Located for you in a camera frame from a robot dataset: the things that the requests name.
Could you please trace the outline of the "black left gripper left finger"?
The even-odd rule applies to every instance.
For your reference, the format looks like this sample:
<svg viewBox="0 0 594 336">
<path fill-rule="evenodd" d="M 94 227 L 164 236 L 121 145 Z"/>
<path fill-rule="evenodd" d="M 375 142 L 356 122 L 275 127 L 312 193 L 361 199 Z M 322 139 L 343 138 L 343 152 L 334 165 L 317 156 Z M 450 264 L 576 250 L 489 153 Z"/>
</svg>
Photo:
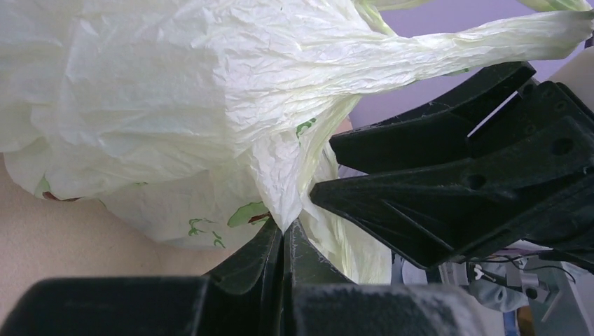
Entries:
<svg viewBox="0 0 594 336">
<path fill-rule="evenodd" d="M 269 220 L 202 276 L 45 279 L 2 335 L 278 335 L 282 233 Z"/>
</svg>

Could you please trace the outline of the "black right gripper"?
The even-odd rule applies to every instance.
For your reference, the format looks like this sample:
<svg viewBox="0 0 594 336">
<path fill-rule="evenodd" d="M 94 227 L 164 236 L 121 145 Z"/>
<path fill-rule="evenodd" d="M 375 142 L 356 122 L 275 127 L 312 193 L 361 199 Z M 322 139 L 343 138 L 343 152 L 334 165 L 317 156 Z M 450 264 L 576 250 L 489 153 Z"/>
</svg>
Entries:
<svg viewBox="0 0 594 336">
<path fill-rule="evenodd" d="M 593 112 L 566 85 L 517 94 L 469 137 L 467 158 L 468 134 L 535 73 L 528 62 L 487 66 L 426 104 L 331 137 L 340 165 L 412 170 L 318 183 L 312 202 L 424 269 L 526 239 L 546 247 L 545 260 L 592 271 Z"/>
</svg>

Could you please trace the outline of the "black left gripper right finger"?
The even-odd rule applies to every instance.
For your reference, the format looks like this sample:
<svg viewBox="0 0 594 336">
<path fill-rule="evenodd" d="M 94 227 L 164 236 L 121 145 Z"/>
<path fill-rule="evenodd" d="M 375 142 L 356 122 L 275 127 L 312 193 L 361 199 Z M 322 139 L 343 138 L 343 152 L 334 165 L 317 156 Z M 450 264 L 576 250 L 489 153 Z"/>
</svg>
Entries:
<svg viewBox="0 0 594 336">
<path fill-rule="evenodd" d="M 460 289 L 357 285 L 309 241 L 299 220 L 284 234 L 285 335 L 484 335 Z"/>
</svg>

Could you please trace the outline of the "green plastic bag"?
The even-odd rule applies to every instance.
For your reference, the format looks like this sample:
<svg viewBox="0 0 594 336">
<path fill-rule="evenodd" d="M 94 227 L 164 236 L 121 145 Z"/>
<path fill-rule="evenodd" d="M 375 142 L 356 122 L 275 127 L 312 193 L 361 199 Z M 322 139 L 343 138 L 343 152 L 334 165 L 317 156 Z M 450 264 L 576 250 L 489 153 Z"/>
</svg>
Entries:
<svg viewBox="0 0 594 336">
<path fill-rule="evenodd" d="M 388 284 L 389 249 L 315 206 L 329 139 L 365 95 L 509 61 L 560 60 L 586 1 L 456 33 L 399 36 L 418 1 L 2 1 L 1 152 L 38 198 L 99 200 L 151 239 L 234 249 L 301 219 L 349 279 Z"/>
</svg>

